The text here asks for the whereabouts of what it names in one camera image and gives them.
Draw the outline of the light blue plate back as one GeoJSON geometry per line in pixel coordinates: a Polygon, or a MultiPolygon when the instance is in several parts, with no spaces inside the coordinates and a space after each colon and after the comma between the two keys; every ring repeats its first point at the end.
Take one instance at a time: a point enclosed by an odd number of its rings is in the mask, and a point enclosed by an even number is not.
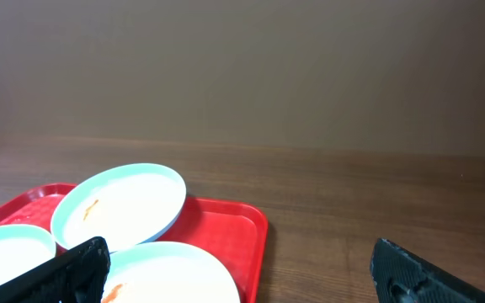
{"type": "Polygon", "coordinates": [[[152,242],[179,218],[187,196],[182,176],[155,163],[133,163],[95,174],[62,198],[50,223],[69,250],[102,237],[111,252],[152,242]]]}

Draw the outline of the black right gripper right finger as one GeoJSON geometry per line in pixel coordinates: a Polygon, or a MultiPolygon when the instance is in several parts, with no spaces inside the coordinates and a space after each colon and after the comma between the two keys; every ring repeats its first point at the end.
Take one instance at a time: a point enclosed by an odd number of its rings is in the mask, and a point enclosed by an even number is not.
{"type": "Polygon", "coordinates": [[[370,275],[380,303],[485,303],[485,292],[385,238],[376,241],[370,275]]]}

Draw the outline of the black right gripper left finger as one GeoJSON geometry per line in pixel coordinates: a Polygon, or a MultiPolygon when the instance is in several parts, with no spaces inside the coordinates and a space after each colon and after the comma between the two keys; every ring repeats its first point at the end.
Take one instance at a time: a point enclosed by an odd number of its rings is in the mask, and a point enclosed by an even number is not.
{"type": "Polygon", "coordinates": [[[92,237],[0,285],[0,303],[100,303],[110,269],[102,237],[92,237]]]}

